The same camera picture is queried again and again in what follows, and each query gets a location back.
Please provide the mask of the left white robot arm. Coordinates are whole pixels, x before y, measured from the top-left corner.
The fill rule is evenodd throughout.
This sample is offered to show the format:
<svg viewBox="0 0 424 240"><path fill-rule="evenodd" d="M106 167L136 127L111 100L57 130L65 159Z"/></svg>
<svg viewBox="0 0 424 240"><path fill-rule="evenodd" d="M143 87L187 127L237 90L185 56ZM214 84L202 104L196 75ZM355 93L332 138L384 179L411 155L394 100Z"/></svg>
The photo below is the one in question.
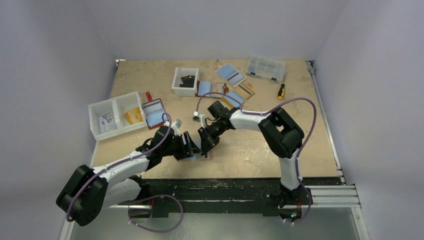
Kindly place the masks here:
<svg viewBox="0 0 424 240"><path fill-rule="evenodd" d="M94 168L79 166L55 203L66 213L67 220L86 226L110 205L126 201L146 203L148 184L138 174L154 168L164 157L179 161L201 153L187 131L177 134L172 127L163 125L153 137L119 160Z"/></svg>

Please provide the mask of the pink card holder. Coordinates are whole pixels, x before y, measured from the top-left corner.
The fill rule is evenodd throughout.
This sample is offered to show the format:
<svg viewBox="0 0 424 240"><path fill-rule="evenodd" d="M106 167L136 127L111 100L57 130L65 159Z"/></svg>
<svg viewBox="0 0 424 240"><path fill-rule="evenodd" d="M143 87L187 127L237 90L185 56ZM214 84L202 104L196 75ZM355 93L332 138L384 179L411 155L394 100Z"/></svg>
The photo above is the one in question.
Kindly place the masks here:
<svg viewBox="0 0 424 240"><path fill-rule="evenodd" d="M196 153L193 156L186 157L183 159L180 159L179 161L206 161L206 160L212 160L213 159L213 153L212 151L209 151L205 153L204 155L201 155L200 153Z"/></svg>

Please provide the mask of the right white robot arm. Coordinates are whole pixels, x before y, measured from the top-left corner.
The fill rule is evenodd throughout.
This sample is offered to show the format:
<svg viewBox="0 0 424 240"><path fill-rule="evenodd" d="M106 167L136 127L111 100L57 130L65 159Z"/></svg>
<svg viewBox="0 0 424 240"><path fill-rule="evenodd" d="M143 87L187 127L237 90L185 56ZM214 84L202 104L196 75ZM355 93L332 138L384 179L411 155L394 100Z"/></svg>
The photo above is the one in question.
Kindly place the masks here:
<svg viewBox="0 0 424 240"><path fill-rule="evenodd" d="M300 175L299 155L305 134L282 107L269 112L243 111L240 107L228 109L216 101L207 110L214 120L211 124L203 123L198 129L203 154L217 146L220 136L228 130L260 132L279 160L282 203L297 204L301 201L303 178Z"/></svg>

